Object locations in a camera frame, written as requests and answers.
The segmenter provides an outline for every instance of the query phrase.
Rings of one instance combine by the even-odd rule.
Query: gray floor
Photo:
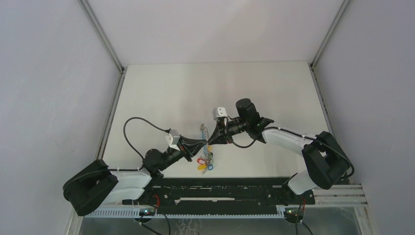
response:
[[[306,209],[304,222],[315,235],[360,235],[353,208]],[[294,235],[295,226],[283,219],[170,219],[172,235]],[[147,225],[167,235],[164,219]],[[151,235],[133,219],[85,218],[81,235]],[[299,234],[309,232],[299,225]]]

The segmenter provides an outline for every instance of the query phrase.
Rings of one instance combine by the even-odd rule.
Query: gray wall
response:
[[[317,69],[379,232],[413,234],[415,1],[355,0]]]
[[[0,3],[0,234],[62,234],[118,72],[75,0]]]

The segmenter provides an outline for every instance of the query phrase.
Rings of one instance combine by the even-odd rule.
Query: white wall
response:
[[[413,234],[415,1],[355,0],[317,74],[380,234]]]
[[[75,0],[0,4],[0,234],[62,234],[118,72]]]
[[[90,0],[124,66],[308,61],[342,0]]]

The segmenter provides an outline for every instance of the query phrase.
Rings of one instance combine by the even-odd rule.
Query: white table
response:
[[[200,139],[200,124],[209,133],[212,110],[225,107],[237,116],[235,103],[250,98],[262,117],[300,132],[327,130],[323,111],[306,62],[203,63],[130,65],[119,97],[103,160],[110,167],[135,168],[141,158],[124,139],[122,127],[130,117],[142,117],[163,129]],[[164,152],[165,133],[133,120],[127,136],[142,155],[156,148]],[[234,137],[247,145],[246,133]],[[279,146],[255,143],[248,149],[214,145],[214,170],[202,175],[196,157],[181,159],[166,169],[165,177],[279,177],[305,169],[302,157]]]

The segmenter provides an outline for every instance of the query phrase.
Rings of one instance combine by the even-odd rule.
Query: yellow key tag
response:
[[[204,170],[206,169],[207,165],[203,164],[197,167],[198,170]]]

